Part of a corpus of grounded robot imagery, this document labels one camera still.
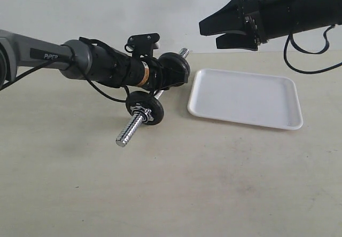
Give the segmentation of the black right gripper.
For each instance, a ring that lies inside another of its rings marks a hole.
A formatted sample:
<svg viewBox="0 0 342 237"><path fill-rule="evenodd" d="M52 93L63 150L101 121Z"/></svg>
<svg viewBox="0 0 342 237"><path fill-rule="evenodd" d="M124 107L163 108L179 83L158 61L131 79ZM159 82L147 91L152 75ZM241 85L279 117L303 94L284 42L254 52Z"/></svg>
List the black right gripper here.
<svg viewBox="0 0 342 237"><path fill-rule="evenodd" d="M257 51L269 41L262 10L268 0L231 0L227 5L199 22L200 35L216 38L217 49Z"/></svg>

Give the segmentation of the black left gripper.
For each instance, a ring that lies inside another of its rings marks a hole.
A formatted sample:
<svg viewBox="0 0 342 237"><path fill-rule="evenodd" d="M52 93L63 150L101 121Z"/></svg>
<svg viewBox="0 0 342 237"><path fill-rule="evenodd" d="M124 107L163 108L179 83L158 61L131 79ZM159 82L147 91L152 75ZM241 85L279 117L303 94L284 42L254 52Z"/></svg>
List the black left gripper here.
<svg viewBox="0 0 342 237"><path fill-rule="evenodd" d="M168 90L186 83L184 71L177 72L166 68L154 57L146 57L145 62L150 69L149 78L145 84L146 90Z"/></svg>

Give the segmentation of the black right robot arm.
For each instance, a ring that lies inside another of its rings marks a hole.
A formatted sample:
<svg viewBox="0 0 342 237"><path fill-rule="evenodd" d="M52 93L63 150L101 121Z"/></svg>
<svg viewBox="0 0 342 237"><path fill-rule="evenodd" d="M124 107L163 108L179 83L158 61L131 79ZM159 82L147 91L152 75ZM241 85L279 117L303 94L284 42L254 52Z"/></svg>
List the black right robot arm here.
<svg viewBox="0 0 342 237"><path fill-rule="evenodd" d="M230 0L200 20L202 36L217 36L217 49L257 51L269 40L341 25L341 0Z"/></svg>

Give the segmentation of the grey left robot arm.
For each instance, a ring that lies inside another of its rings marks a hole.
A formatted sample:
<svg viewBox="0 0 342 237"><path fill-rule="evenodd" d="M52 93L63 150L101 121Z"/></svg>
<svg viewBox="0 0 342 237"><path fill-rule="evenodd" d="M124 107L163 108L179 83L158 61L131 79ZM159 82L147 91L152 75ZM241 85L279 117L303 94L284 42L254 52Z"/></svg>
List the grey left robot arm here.
<svg viewBox="0 0 342 237"><path fill-rule="evenodd" d="M185 58L167 52L155 58L158 33L133 35L125 51L85 37L53 44L1 30L1 88L19 80L19 67L33 72L57 69L72 80L90 80L111 88L135 86L144 90L168 90L188 82L190 66Z"/></svg>

